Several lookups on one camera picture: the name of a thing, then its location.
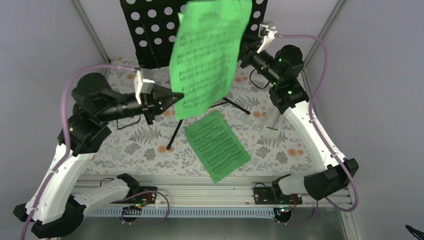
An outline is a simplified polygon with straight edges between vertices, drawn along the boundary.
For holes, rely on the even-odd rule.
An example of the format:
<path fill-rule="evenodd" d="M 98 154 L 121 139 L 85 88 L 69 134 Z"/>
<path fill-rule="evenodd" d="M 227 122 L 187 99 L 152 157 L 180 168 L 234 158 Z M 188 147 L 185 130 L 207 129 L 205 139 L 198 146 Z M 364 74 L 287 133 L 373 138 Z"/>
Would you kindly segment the white metronome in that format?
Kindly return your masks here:
<path fill-rule="evenodd" d="M 285 117 L 273 107 L 266 112 L 260 125 L 259 135 L 266 139 L 277 140 L 283 131 Z"/>

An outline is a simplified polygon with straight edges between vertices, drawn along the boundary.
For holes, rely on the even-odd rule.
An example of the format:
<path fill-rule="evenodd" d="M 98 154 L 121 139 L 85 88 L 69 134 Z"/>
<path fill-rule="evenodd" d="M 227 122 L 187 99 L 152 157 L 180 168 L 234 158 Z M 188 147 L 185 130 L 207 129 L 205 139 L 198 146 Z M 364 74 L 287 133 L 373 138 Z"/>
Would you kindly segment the black perforated music stand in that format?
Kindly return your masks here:
<path fill-rule="evenodd" d="M 137 62 L 141 68 L 169 68 L 180 20 L 189 1 L 191 0 L 122 0 L 120 2 L 135 47 Z M 251 2 L 252 11 L 242 38 L 257 34 L 267 8 L 265 0 L 251 0 Z"/>

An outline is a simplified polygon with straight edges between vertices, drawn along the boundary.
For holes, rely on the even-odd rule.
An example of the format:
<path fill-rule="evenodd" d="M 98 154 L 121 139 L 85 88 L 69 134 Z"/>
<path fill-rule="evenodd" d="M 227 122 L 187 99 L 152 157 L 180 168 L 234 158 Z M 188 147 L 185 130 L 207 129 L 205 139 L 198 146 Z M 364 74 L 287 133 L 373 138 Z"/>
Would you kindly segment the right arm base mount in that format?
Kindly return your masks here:
<path fill-rule="evenodd" d="M 303 203 L 300 194 L 284 195 L 281 190 L 267 187 L 263 183 L 254 185 L 253 198 L 256 205 L 277 205 L 273 207 L 273 217 L 284 224 L 291 219 L 293 210 Z"/>

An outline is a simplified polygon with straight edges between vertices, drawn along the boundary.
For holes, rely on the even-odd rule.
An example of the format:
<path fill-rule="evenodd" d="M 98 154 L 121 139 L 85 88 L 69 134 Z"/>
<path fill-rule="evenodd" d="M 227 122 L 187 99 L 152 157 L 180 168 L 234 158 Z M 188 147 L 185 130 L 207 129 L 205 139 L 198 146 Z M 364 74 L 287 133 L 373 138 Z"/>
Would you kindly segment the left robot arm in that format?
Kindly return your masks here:
<path fill-rule="evenodd" d="M 108 123 L 145 117 L 151 125 L 157 115 L 184 96 L 157 84 L 140 97 L 119 93 L 97 72 L 84 75 L 71 94 L 75 105 L 67 120 L 70 141 L 65 141 L 65 131 L 61 131 L 43 183 L 29 202 L 13 210 L 20 221 L 32 223 L 31 232 L 39 239 L 68 236 L 90 213 L 109 204 L 153 203 L 156 188 L 142 187 L 127 173 L 84 193 L 72 194 L 72 190 L 88 161 L 111 134 Z"/>

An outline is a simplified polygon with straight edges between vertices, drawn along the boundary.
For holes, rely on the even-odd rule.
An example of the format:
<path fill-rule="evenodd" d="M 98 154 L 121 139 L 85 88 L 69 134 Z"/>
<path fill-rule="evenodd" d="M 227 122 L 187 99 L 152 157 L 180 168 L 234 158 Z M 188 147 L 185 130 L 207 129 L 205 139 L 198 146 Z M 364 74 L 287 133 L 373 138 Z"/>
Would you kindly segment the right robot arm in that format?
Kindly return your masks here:
<path fill-rule="evenodd" d="M 241 68 L 252 66 L 272 84 L 268 91 L 272 104 L 298 132 L 315 168 L 313 174 L 278 178 L 270 191 L 272 200 L 282 204 L 292 194 L 305 194 L 319 201 L 347 187 L 359 164 L 336 147 L 310 109 L 309 96 L 297 80 L 304 68 L 300 48 L 285 45 L 272 56 L 260 50 L 259 42 L 243 41 L 238 58 Z"/>

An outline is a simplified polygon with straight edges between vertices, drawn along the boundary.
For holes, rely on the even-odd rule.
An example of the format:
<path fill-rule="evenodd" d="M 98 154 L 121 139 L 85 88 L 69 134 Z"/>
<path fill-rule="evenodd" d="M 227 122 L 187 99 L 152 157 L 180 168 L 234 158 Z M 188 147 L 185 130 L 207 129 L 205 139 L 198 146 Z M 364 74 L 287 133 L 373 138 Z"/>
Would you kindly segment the floral patterned table mat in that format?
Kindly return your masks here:
<path fill-rule="evenodd" d="M 233 176 L 282 176 L 310 174 L 312 157 L 295 128 L 283 116 L 277 139 L 260 135 L 264 117 L 274 109 L 266 79 L 252 67 L 237 68 L 227 95 L 230 103 L 218 102 L 218 111 L 243 144 L 251 159 Z M 208 172 L 188 143 L 185 128 L 197 117 L 179 123 L 169 108 L 148 125 L 143 116 L 108 124 L 111 135 L 86 165 L 85 175 L 207 176 Z"/>

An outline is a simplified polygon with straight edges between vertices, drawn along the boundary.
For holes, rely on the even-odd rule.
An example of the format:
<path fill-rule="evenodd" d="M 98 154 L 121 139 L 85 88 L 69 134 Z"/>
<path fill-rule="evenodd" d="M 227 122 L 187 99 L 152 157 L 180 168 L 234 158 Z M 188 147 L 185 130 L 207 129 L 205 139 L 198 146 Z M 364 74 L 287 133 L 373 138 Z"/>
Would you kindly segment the aluminium rail frame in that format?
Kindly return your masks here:
<path fill-rule="evenodd" d="M 255 204 L 253 187 L 262 183 L 271 187 L 271 177 L 226 177 L 214 183 L 206 176 L 137 176 L 141 195 L 155 193 L 155 203 L 142 208 L 142 218 L 261 218 L 274 219 L 273 207 Z M 303 208 L 327 208 L 329 203 L 300 194 Z M 130 203 L 105 203 L 89 211 L 91 217 L 127 217 Z"/>

